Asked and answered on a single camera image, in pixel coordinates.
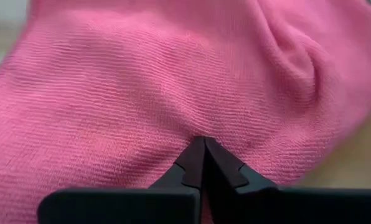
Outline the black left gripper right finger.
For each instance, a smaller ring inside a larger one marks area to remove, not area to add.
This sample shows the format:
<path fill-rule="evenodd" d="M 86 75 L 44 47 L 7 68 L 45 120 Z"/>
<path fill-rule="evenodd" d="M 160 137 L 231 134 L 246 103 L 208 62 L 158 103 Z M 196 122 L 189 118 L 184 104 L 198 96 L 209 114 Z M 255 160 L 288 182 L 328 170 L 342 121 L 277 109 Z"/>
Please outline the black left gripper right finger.
<path fill-rule="evenodd" d="M 371 224 L 371 189 L 283 187 L 205 139 L 215 224 Z"/>

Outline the pink microfiber towel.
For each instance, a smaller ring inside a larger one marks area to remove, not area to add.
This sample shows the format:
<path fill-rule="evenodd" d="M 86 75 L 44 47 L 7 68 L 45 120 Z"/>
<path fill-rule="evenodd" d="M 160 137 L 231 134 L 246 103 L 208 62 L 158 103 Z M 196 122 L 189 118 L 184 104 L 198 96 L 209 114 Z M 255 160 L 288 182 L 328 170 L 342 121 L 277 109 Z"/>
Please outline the pink microfiber towel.
<path fill-rule="evenodd" d="M 0 64 L 0 224 L 145 187 L 196 135 L 288 184 L 370 111 L 366 0 L 32 0 Z"/>

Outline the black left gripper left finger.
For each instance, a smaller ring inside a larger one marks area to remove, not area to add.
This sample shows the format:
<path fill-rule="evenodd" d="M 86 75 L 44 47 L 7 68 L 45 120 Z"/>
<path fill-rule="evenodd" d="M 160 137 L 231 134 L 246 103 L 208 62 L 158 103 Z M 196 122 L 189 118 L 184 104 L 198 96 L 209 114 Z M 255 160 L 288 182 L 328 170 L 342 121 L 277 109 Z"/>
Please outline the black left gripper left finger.
<path fill-rule="evenodd" d="M 39 204 L 38 224 L 200 224 L 204 156 L 199 136 L 146 189 L 55 191 Z"/>

